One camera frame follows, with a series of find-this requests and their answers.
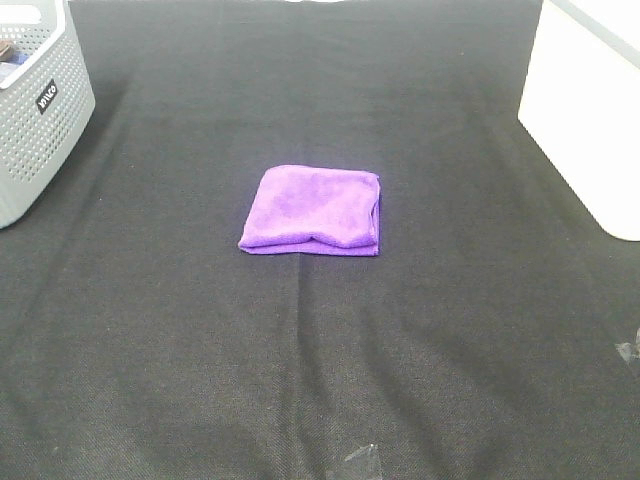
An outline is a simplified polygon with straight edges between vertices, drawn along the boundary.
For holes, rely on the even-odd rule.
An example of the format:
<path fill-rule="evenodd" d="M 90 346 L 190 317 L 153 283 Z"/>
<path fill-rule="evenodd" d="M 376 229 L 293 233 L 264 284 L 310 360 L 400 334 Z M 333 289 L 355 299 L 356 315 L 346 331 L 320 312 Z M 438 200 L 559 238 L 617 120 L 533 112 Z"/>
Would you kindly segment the purple microfiber towel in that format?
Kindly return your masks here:
<path fill-rule="evenodd" d="M 281 165 L 260 180 L 238 247 L 250 254 L 379 254 L 379 176 Z"/>

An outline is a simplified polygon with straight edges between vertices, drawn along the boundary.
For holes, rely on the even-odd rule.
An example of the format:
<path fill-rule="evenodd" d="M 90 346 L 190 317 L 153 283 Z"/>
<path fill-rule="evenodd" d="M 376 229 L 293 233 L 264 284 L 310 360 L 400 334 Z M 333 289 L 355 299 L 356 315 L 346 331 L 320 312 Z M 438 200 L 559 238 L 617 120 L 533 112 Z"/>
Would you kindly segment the black fabric table cover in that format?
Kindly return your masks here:
<path fill-rule="evenodd" d="M 537 1 L 75 2 L 96 108 L 1 234 L 5 479 L 635 479 L 639 247 L 516 114 Z M 281 165 L 379 254 L 238 247 Z"/>

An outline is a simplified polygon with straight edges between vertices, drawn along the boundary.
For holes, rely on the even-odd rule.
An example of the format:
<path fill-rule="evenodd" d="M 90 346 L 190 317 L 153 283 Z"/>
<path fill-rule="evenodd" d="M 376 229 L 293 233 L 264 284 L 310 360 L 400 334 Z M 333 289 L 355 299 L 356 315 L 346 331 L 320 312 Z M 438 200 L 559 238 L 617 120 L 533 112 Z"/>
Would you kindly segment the clear tape piece bottom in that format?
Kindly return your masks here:
<path fill-rule="evenodd" d="M 343 478 L 353 480 L 381 479 L 382 468 L 376 444 L 358 448 L 343 460 Z"/>

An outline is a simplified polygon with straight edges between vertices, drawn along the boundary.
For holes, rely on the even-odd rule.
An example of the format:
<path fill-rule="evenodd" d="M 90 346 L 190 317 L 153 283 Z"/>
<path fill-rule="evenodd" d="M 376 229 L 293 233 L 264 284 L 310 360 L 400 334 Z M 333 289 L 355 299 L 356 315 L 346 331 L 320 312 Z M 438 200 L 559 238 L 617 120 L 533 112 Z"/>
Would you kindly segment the clear tape piece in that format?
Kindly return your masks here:
<path fill-rule="evenodd" d="M 353 480 L 381 479 L 382 468 L 376 444 L 358 448 L 343 460 L 343 478 Z"/>
<path fill-rule="evenodd" d="M 615 349 L 631 373 L 638 378 L 640 372 L 640 329 L 631 342 L 617 343 Z"/>

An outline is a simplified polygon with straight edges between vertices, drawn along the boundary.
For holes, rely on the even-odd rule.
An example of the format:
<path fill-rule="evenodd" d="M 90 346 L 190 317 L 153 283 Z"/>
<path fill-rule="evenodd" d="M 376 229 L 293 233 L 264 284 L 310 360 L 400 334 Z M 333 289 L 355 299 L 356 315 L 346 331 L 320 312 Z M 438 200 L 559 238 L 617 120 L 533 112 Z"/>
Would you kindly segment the white plastic bin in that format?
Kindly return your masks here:
<path fill-rule="evenodd" d="M 638 240 L 638 2 L 543 2 L 518 119 L 600 227 Z"/>

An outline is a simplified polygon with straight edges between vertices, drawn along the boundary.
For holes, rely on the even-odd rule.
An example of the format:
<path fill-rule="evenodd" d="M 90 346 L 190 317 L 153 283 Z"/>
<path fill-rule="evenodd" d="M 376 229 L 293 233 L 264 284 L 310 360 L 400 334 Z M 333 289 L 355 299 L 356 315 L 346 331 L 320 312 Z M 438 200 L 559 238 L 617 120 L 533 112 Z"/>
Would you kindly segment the grey perforated plastic basket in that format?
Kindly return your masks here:
<path fill-rule="evenodd" d="M 28 55 L 1 77 L 1 227 L 18 221 L 75 147 L 95 97 L 66 1 L 3 1 L 1 40 Z"/>

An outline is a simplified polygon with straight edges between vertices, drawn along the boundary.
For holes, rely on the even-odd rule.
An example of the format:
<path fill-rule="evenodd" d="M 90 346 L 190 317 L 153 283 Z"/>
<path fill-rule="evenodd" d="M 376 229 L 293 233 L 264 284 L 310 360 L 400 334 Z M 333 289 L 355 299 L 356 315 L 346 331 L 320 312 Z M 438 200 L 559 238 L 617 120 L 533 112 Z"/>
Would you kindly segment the clear tape piece right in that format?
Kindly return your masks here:
<path fill-rule="evenodd" d="M 615 349 L 631 373 L 638 378 L 640 372 L 640 329 L 631 342 L 617 343 Z"/>

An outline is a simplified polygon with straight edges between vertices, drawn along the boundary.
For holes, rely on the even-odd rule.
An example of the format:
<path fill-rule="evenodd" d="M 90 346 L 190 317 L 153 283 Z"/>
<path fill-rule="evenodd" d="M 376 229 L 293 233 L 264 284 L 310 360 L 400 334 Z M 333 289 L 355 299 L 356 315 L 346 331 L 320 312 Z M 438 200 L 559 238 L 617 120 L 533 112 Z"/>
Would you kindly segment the folded cloths inside basket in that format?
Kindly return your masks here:
<path fill-rule="evenodd" d="M 28 55 L 18 51 L 13 42 L 5 39 L 1 40 L 0 73 L 2 78 L 6 78 L 16 71 L 27 59 Z"/>

